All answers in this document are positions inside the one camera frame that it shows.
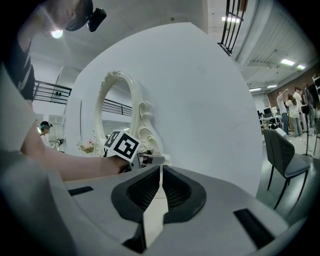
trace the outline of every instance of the white backdrop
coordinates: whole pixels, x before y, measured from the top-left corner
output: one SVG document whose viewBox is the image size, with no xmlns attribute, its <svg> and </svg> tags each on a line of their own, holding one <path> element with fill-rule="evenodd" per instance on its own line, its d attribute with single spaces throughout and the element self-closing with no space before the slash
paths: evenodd
<svg viewBox="0 0 320 256">
<path fill-rule="evenodd" d="M 101 82 L 124 71 L 153 105 L 153 127 L 174 166 L 223 179 L 256 195 L 262 166 L 257 111 L 233 61 L 191 23 L 158 26 L 111 46 L 77 77 L 81 137 L 93 138 Z"/>
</svg>

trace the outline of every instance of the ornate mirror frame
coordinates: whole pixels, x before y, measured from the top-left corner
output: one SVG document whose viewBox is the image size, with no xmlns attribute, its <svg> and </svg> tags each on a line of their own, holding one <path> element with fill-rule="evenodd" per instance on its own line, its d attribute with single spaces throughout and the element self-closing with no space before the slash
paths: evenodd
<svg viewBox="0 0 320 256">
<path fill-rule="evenodd" d="M 101 83 L 94 113 L 94 137 L 96 139 L 96 155 L 104 155 L 104 145 L 107 141 L 102 125 L 103 102 L 108 91 L 118 80 L 125 80 L 130 88 L 132 99 L 132 118 L 129 134 L 141 141 L 140 151 L 151 150 L 154 155 L 165 157 L 166 165 L 171 164 L 171 158 L 164 153 L 164 147 L 151 124 L 153 114 L 150 112 L 152 105 L 143 100 L 139 82 L 135 81 L 124 71 L 109 72 Z"/>
</svg>

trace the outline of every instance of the cap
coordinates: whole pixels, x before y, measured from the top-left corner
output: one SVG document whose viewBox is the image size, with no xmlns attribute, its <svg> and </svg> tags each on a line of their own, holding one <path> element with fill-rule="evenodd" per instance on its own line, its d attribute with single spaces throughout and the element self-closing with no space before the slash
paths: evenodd
<svg viewBox="0 0 320 256">
<path fill-rule="evenodd" d="M 75 9 L 76 17 L 71 20 L 66 27 L 68 31 L 76 31 L 81 29 L 90 19 L 94 11 L 92 0 L 80 0 Z"/>
</svg>

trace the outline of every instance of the black rectangle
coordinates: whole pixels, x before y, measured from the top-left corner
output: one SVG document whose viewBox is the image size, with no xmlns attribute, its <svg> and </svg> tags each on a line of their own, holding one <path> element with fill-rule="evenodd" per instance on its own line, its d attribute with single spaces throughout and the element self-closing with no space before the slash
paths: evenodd
<svg viewBox="0 0 320 256">
<path fill-rule="evenodd" d="M 79 187 L 79 188 L 75 188 L 75 189 L 70 189 L 68 190 L 70 196 L 76 196 L 76 195 L 80 195 L 89 191 L 94 190 L 92 187 L 90 186 L 84 186 L 84 187 Z"/>
<path fill-rule="evenodd" d="M 248 209 L 236 210 L 233 214 L 241 223 L 258 249 L 266 246 L 275 239 Z"/>
</svg>

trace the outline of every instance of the white strip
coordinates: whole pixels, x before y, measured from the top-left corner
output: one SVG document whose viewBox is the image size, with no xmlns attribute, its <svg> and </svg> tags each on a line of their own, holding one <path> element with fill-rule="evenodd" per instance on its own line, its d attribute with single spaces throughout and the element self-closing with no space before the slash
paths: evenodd
<svg viewBox="0 0 320 256">
<path fill-rule="evenodd" d="M 169 211 L 166 193 L 162 187 L 163 166 L 160 165 L 159 190 L 143 213 L 144 237 L 148 248 L 164 230 L 164 215 Z"/>
</svg>

